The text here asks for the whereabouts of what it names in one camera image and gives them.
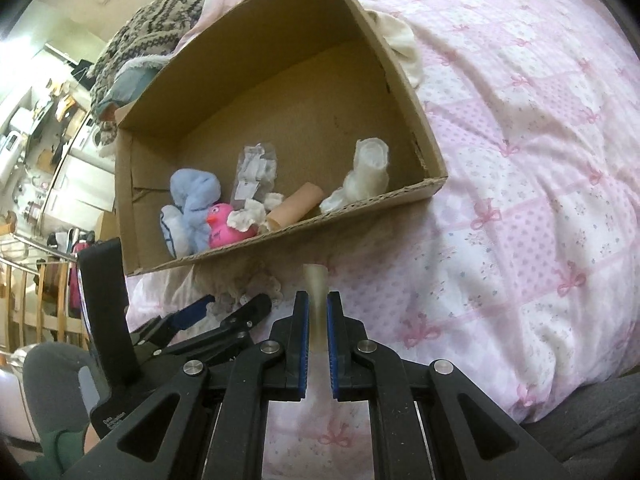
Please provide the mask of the white kitchen cabinets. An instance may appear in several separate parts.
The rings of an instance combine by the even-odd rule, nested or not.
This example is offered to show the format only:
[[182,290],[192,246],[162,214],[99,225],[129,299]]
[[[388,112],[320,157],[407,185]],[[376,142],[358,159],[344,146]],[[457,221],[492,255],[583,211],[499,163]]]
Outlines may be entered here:
[[43,235],[93,230],[115,206],[115,144],[98,144],[100,128],[87,115],[64,145],[38,222]]

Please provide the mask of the pink patterned bed quilt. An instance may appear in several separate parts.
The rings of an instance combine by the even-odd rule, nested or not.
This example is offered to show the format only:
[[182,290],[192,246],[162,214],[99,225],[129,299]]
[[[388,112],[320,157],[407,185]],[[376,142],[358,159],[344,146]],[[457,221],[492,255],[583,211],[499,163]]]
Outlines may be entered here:
[[263,263],[288,314],[305,263],[405,359],[447,359],[576,479],[639,426],[639,61],[599,0],[360,0],[408,23],[448,179],[206,266],[129,282],[127,321]]

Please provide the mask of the grey trouser leg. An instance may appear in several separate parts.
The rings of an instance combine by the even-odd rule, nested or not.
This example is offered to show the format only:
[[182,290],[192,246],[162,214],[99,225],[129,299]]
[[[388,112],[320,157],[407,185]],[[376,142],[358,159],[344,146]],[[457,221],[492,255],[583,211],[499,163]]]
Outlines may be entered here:
[[59,479],[99,442],[80,388],[80,372],[106,396],[103,375],[91,354],[64,342],[43,342],[26,354],[24,391],[42,455],[22,465],[31,479]]

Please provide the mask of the white cloth behind box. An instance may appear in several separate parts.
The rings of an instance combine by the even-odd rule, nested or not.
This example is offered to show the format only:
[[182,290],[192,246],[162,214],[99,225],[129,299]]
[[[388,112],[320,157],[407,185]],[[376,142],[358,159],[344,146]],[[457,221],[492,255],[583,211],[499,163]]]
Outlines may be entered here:
[[418,40],[411,27],[392,14],[369,9],[367,14],[374,21],[376,30],[394,52],[413,89],[420,86],[424,70]]

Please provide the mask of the blue fluffy whale sock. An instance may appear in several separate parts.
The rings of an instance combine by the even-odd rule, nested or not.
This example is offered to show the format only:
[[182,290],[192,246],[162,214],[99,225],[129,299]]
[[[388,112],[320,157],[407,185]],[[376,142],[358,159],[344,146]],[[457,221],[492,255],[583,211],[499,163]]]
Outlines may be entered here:
[[221,196],[218,178],[208,171],[182,168],[169,180],[172,203],[160,208],[160,230],[174,259],[209,250],[209,209]]

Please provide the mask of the cream ruffled scrunchie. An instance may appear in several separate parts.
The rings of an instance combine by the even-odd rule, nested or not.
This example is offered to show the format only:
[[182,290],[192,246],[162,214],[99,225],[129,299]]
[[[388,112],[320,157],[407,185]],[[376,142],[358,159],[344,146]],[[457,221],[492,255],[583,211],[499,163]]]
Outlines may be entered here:
[[284,195],[275,192],[267,193],[263,200],[247,198],[242,208],[230,212],[227,226],[242,233],[260,230],[266,224],[268,214],[283,201]]

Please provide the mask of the wooden chair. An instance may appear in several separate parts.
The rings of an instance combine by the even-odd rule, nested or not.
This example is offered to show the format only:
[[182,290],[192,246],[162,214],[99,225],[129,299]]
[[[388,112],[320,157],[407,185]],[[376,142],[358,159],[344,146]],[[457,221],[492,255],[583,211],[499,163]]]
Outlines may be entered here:
[[89,336],[72,309],[71,254],[19,236],[1,239],[1,351],[66,342],[87,350]]

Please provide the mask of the patterned knit blanket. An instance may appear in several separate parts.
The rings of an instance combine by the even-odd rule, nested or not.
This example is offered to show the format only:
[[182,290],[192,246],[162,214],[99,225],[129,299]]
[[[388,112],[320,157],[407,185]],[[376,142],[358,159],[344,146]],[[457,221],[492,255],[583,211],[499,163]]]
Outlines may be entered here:
[[107,43],[89,70],[92,114],[114,84],[116,74],[133,58],[170,53],[196,24],[205,0],[153,0],[142,6]]

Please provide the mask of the brown cardboard box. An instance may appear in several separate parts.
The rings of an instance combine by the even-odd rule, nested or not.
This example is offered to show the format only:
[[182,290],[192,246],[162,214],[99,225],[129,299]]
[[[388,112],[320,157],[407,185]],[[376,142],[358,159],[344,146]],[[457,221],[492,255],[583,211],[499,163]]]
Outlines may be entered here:
[[426,200],[447,170],[422,105],[357,0],[244,0],[201,32],[116,114],[116,212],[127,274],[178,266],[160,232],[180,168],[214,174],[230,192],[243,148],[273,146],[276,189],[334,191],[356,144],[390,149],[387,191],[305,231]]

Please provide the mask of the clear plastic packet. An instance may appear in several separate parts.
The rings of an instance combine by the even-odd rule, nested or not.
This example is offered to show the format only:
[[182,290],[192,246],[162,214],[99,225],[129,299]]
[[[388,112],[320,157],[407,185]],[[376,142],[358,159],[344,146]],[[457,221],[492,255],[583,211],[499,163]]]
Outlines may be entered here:
[[246,200],[263,203],[273,191],[277,168],[277,153],[272,144],[257,143],[243,148],[236,165],[232,205],[241,208]]

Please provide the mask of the beige tan sock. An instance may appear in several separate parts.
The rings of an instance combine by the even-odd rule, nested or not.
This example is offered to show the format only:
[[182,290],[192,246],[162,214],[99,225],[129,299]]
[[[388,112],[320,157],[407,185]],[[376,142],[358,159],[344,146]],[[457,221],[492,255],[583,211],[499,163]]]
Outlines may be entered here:
[[309,298],[309,365],[308,396],[317,400],[331,399],[326,300],[329,293],[329,271],[321,264],[304,265],[305,290]]
[[288,196],[279,206],[267,214],[266,225],[270,232],[287,228],[302,220],[324,199],[324,192],[318,185],[306,182],[296,192]]

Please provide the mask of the pink rubber duck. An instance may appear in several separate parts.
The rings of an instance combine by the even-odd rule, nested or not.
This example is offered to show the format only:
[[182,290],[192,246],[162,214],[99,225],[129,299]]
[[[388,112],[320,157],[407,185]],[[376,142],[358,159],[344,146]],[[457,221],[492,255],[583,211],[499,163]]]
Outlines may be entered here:
[[257,234],[257,229],[254,226],[251,226],[246,232],[228,226],[227,220],[233,211],[233,207],[226,203],[215,204],[207,211],[206,223],[210,227],[208,236],[210,249],[239,243]]

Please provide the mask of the teal cushion with orange stripe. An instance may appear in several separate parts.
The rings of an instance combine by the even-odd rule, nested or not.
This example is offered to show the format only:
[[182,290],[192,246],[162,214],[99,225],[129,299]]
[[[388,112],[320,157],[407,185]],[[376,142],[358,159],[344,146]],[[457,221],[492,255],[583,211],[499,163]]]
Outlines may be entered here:
[[121,72],[111,89],[96,104],[96,118],[111,122],[115,110],[136,100],[142,95],[160,70],[154,67],[129,67]]

